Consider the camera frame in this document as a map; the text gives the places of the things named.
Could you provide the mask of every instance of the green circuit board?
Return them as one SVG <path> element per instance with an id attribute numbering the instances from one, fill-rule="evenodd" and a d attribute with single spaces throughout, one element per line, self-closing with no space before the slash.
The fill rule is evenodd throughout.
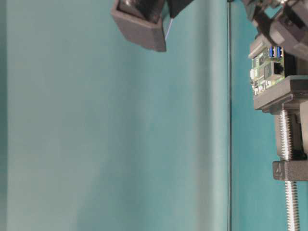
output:
<path id="1" fill-rule="evenodd" d="M 282 47 L 265 47 L 252 59 L 250 71 L 254 95 L 259 95 L 285 78 Z"/>

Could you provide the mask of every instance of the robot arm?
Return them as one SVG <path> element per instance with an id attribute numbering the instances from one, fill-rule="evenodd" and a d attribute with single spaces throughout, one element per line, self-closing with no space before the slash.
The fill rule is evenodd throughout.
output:
<path id="1" fill-rule="evenodd" d="M 308 61 L 308 0 L 242 0 L 247 17 L 268 46 Z M 273 18 L 265 10 L 282 6 Z"/>
<path id="2" fill-rule="evenodd" d="M 111 15 L 124 37 L 146 49 L 167 50 L 163 28 L 165 8 L 171 18 L 193 0 L 116 0 Z"/>

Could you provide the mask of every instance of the wire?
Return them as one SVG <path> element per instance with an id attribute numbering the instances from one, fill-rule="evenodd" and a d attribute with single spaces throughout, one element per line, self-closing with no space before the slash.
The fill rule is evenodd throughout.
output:
<path id="1" fill-rule="evenodd" d="M 165 40 L 167 40 L 167 39 L 168 39 L 168 36 L 169 36 L 170 30 L 171 30 L 171 27 L 172 27 L 172 23 L 173 23 L 173 18 L 171 18 L 171 20 L 170 20 L 170 23 L 169 23 L 169 28 L 168 28 L 168 31 L 167 31 L 167 33 L 166 33 Z"/>

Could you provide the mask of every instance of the blue usb port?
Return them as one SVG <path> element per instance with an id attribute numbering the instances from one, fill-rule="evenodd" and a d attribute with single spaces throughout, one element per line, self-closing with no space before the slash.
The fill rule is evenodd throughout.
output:
<path id="1" fill-rule="evenodd" d="M 282 49 L 281 47 L 277 47 L 277 58 L 281 58 L 282 57 Z"/>
<path id="2" fill-rule="evenodd" d="M 274 48 L 273 48 L 273 47 L 270 47 L 270 48 L 269 48 L 269 51 L 270 51 L 270 52 L 269 52 L 270 58 L 274 58 Z"/>

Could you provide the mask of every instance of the threaded rod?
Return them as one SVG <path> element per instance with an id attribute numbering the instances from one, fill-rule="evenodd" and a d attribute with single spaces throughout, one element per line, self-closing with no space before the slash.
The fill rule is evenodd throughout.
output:
<path id="1" fill-rule="evenodd" d="M 290 161 L 293 156 L 290 116 L 286 110 L 280 112 L 280 138 L 282 143 L 281 160 Z M 285 203 L 287 209 L 288 231 L 300 231 L 297 201 L 297 186 L 294 181 L 285 182 Z"/>

